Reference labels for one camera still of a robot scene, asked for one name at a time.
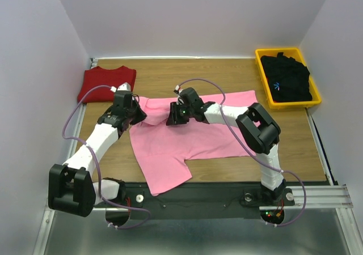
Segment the pink t shirt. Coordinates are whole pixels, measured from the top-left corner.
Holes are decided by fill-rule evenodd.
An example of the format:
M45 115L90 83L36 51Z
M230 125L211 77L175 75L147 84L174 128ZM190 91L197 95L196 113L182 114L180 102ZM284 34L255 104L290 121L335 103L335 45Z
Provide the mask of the pink t shirt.
M173 101L173 97L140 97L147 118L129 131L133 152L153 196L192 178L186 160L247 156L223 124L208 125L191 119L185 125L167 126Z

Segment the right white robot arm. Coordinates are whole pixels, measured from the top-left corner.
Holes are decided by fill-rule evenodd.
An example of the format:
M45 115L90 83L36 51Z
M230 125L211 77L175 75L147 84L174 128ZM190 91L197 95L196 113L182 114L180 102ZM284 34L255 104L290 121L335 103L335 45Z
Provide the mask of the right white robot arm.
M281 129L259 103L249 107L232 107L209 101L199 109L178 102L170 103L166 125L182 125L194 118L205 124L224 124L231 132L238 128L244 138L240 142L245 151L260 164L261 197L267 204L281 199L286 181L278 158Z

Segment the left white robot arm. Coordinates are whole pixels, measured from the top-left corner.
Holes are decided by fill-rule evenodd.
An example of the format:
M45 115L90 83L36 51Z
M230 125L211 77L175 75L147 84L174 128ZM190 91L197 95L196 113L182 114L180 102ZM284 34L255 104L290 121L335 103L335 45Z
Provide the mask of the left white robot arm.
M135 96L130 93L115 98L113 104L99 117L93 132L63 164L55 164L49 171L48 205L51 209L86 217L95 205L110 202L113 206L129 203L122 180L100 178L92 181L92 174L100 172L100 160L130 125L146 118Z

